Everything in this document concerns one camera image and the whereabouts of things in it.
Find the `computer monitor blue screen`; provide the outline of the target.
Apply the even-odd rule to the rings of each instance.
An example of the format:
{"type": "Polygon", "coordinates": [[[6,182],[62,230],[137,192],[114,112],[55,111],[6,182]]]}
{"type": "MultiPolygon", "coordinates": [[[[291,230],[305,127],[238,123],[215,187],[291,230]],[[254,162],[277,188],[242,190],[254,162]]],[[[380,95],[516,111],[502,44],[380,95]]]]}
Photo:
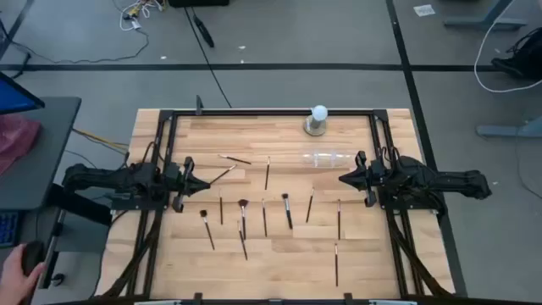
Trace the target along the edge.
{"type": "Polygon", "coordinates": [[[45,103],[12,78],[0,72],[0,114],[45,108],[45,103]]]}

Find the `small white globe lamp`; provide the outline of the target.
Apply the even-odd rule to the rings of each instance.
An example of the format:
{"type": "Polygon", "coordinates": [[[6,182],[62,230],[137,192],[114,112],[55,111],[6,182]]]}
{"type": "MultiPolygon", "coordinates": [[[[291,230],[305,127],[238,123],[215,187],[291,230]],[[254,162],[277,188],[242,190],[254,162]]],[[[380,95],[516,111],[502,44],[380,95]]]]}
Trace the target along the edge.
{"type": "Polygon", "coordinates": [[[311,108],[311,114],[303,124],[304,131],[310,136],[322,136],[327,129],[327,118],[328,109],[325,106],[317,105],[311,108]]]}

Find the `black backpack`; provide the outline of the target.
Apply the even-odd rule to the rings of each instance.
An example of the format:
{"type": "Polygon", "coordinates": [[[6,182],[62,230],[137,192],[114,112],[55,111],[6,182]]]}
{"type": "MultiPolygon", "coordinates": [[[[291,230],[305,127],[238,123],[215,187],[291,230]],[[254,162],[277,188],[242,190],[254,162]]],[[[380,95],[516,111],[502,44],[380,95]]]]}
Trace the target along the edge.
{"type": "Polygon", "coordinates": [[[531,30],[506,52],[511,57],[491,60],[497,71],[518,79],[542,80],[542,27],[531,30]]]}

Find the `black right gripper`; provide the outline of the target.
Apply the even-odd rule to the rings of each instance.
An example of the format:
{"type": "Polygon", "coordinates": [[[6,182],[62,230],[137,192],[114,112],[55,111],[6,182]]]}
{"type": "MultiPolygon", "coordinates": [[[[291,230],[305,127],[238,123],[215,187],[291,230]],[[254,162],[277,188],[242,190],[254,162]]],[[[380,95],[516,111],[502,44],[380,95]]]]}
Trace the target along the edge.
{"type": "Polygon", "coordinates": [[[366,207],[372,207],[377,202],[374,186],[383,186],[389,179],[396,166],[395,151],[389,151],[389,168],[386,168],[381,159],[376,158],[366,165],[367,156],[364,151],[357,153],[357,168],[350,173],[341,175],[340,182],[352,186],[358,191],[365,191],[366,198],[364,203],[366,207]]]}

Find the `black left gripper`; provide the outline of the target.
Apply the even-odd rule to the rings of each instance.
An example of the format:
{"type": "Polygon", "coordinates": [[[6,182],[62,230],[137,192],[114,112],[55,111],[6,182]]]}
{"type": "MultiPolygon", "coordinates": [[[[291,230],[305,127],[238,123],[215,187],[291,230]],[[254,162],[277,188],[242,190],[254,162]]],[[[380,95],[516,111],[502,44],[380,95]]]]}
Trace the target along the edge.
{"type": "Polygon", "coordinates": [[[183,163],[184,170],[177,163],[170,163],[163,172],[164,181],[168,191],[176,192],[172,202],[172,208],[176,213],[182,213],[184,210],[184,197],[191,197],[199,191],[205,191],[211,186],[205,180],[196,178],[192,171],[194,161],[192,157],[186,157],[183,163]]]}

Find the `silver desk post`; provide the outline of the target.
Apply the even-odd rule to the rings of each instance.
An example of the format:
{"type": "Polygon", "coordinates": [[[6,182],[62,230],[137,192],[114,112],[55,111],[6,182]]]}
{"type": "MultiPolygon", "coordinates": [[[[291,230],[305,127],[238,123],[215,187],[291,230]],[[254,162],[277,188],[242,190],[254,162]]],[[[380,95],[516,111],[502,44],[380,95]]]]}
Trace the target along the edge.
{"type": "Polygon", "coordinates": [[[45,269],[37,281],[38,289],[47,289],[51,285],[51,278],[53,277],[53,271],[55,268],[56,260],[58,258],[56,246],[58,244],[58,239],[64,229],[65,214],[66,211],[63,209],[59,209],[56,214],[56,219],[53,224],[52,235],[50,241],[47,244],[47,251],[44,260],[45,269]]]}

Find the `black box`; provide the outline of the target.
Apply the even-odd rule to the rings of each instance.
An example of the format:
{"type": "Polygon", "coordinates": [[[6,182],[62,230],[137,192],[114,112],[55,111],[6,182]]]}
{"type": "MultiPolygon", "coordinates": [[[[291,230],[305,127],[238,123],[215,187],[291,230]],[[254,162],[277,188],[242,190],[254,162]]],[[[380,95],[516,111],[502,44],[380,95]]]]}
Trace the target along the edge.
{"type": "Polygon", "coordinates": [[[167,0],[173,8],[228,6],[230,0],[167,0]]]}

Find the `round-head black makeup brush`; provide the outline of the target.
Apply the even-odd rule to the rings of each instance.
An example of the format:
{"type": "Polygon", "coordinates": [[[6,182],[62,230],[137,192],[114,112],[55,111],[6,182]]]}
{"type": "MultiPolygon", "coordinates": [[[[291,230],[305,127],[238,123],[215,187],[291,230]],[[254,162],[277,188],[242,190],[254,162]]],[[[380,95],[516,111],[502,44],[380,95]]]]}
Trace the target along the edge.
{"type": "Polygon", "coordinates": [[[199,212],[199,214],[200,214],[200,217],[201,217],[201,219],[202,219],[202,221],[203,221],[203,223],[205,225],[207,236],[208,236],[208,239],[210,241],[211,247],[212,247],[213,250],[215,250],[212,233],[211,233],[209,223],[208,223],[207,210],[201,210],[199,212]]]}

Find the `black handheld tool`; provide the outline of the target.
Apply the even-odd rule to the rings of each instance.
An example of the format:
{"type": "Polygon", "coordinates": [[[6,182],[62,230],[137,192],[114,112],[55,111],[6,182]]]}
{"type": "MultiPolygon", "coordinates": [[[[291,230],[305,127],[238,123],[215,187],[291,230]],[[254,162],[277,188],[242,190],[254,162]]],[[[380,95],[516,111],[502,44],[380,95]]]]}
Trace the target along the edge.
{"type": "Polygon", "coordinates": [[[196,28],[199,30],[203,40],[207,43],[207,45],[210,47],[210,48],[215,48],[215,43],[214,43],[214,40],[210,34],[210,32],[208,31],[207,27],[204,25],[204,23],[202,22],[202,20],[197,17],[195,14],[193,15],[193,20],[196,24],[196,28]]]}

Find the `black metal table frame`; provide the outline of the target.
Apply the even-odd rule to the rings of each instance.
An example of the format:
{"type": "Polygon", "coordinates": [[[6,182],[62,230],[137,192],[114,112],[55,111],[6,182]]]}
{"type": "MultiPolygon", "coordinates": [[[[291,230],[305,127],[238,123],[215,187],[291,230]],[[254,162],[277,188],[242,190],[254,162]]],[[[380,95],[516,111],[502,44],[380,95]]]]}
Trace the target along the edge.
{"type": "Polygon", "coordinates": [[[302,162],[301,153],[317,148],[374,158],[397,148],[418,158],[412,118],[405,109],[338,109],[329,114],[322,136],[303,130],[306,109],[142,109],[130,139],[130,157],[149,157],[160,166],[192,157],[197,178],[210,182],[237,167],[205,191],[184,199],[184,210],[168,208],[143,215],[129,212],[108,234],[97,292],[104,293],[121,275],[137,243],[152,226],[157,242],[143,258],[127,292],[151,299],[193,299],[202,303],[268,301],[272,303],[337,301],[346,292],[357,299],[393,299],[428,295],[432,288],[392,239],[390,227],[402,232],[416,249],[434,283],[454,291],[440,223],[434,212],[394,211],[378,203],[368,208],[363,192],[339,181],[355,169],[322,169],[302,162]],[[240,158],[243,164],[220,158],[240,158]],[[268,189],[266,164],[271,157],[268,189]],[[311,189],[310,219],[306,213],[311,189]],[[218,190],[222,190],[224,224],[220,224],[218,190]],[[281,194],[289,194],[293,230],[289,229],[281,194]],[[263,232],[262,198],[266,202],[268,237],[263,232]],[[245,260],[237,221],[238,201],[246,207],[245,260]],[[341,200],[341,239],[337,239],[337,200],[341,200]],[[199,212],[207,210],[215,250],[199,212]],[[339,286],[335,286],[338,244],[339,286]]]}

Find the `fan makeup brush brown bristles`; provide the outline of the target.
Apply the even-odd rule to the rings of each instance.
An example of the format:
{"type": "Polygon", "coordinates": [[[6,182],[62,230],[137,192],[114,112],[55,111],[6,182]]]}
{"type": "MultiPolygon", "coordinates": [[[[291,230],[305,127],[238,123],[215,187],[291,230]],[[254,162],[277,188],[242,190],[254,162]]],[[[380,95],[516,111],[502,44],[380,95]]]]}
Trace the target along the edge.
{"type": "Polygon", "coordinates": [[[241,208],[241,234],[243,239],[246,239],[246,207],[249,201],[246,199],[241,199],[238,201],[238,205],[241,208]]]}

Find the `black desk foot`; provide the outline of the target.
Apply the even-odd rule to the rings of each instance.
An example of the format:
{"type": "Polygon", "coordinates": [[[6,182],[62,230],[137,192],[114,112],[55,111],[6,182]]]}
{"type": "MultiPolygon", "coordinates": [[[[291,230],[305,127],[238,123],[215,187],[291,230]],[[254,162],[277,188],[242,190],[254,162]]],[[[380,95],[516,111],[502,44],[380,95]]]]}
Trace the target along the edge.
{"type": "Polygon", "coordinates": [[[112,214],[109,207],[79,194],[67,193],[62,186],[56,184],[50,187],[47,204],[100,225],[110,226],[112,223],[112,214]]]}

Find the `large round-head makeup brush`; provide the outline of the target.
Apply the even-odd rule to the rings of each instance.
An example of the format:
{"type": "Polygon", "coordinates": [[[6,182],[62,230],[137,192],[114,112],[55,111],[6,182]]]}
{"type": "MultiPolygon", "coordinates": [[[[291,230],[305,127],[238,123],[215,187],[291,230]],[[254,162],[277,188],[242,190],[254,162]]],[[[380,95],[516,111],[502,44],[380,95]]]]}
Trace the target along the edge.
{"type": "Polygon", "coordinates": [[[293,230],[293,222],[291,217],[291,211],[290,211],[290,201],[289,201],[289,194],[283,193],[281,194],[284,205],[285,205],[285,214],[288,222],[288,226],[290,230],[293,230]]]}

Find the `pink plastic bag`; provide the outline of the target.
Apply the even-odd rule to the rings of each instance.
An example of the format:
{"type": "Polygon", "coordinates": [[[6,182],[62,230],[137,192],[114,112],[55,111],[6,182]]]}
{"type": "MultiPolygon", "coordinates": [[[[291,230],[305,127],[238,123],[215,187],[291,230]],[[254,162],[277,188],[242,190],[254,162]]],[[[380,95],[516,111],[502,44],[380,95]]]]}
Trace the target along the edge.
{"type": "Polygon", "coordinates": [[[0,175],[31,150],[40,129],[21,114],[0,115],[0,175]]]}

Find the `grey desk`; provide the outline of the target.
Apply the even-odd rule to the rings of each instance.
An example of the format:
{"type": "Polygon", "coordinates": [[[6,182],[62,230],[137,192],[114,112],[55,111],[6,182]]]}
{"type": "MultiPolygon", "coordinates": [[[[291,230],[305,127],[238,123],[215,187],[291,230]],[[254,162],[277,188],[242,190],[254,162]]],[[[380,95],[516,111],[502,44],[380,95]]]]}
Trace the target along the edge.
{"type": "Polygon", "coordinates": [[[45,97],[22,116],[41,124],[32,149],[0,175],[0,209],[32,210],[47,201],[81,105],[79,97],[45,97]]]}

